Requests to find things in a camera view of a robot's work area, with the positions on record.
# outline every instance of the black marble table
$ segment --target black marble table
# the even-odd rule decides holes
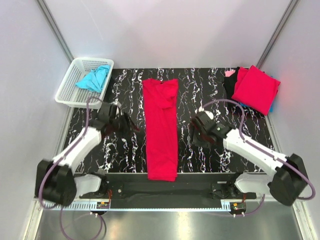
[[[261,171],[245,158],[225,150],[222,146],[201,148],[188,144],[188,124],[196,109],[213,99],[226,97],[223,87],[225,70],[230,68],[114,69],[104,101],[119,101],[122,110],[129,113],[140,132],[125,137],[115,134],[107,136],[87,155],[77,172],[97,172],[99,169],[109,173],[147,172],[142,81],[148,78],[161,81],[178,79],[178,173]],[[238,108],[227,107],[226,103],[221,102],[206,108],[210,109],[217,121],[226,121],[239,127],[241,115]],[[64,147],[80,133],[85,119],[84,108],[73,110]],[[273,149],[265,116],[249,107],[245,108],[243,131],[254,140]]]

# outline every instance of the wall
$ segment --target wall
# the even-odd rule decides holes
[[[34,0],[1,1],[0,31],[0,234],[17,240],[65,120],[54,95],[69,63]]]
[[[116,68],[256,64],[289,0],[46,0],[75,57]]]
[[[318,194],[307,202],[320,236],[320,1],[302,0],[262,70],[281,81],[273,113],[282,150],[300,155]]]

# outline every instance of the laundry basket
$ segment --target laundry basket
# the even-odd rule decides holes
[[[76,83],[81,81],[85,75],[91,70],[97,69],[99,66],[109,65],[110,70],[106,76],[104,86],[101,93],[81,89],[76,86]],[[106,90],[110,81],[111,72],[114,67],[114,61],[105,58],[94,57],[78,57],[70,64],[64,78],[60,84],[58,92],[55,95],[55,101],[66,104],[73,108],[86,108],[89,97],[97,97],[104,99]],[[91,99],[89,103],[90,109],[99,109],[101,102],[97,99]]]

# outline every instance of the reflective metal surface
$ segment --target reflective metal surface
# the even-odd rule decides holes
[[[248,202],[249,211],[258,206]],[[37,240],[64,240],[59,230],[59,211],[43,211]],[[83,211],[63,212],[63,225],[83,215]],[[249,217],[219,217],[203,212],[107,212],[103,215],[107,231],[103,240],[300,240],[292,207],[266,202]],[[66,228],[76,240],[91,239],[100,221],[86,216]]]

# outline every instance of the pink cloth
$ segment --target pink cloth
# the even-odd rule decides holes
[[[178,168],[178,80],[142,81],[149,180],[174,182]]]
[[[240,68],[232,99],[267,115],[277,95],[279,85],[278,80],[255,66],[251,66],[249,70]]]
[[[231,71],[224,71],[224,75],[226,77],[230,77],[232,74],[234,74],[236,72],[236,70],[231,70]]]

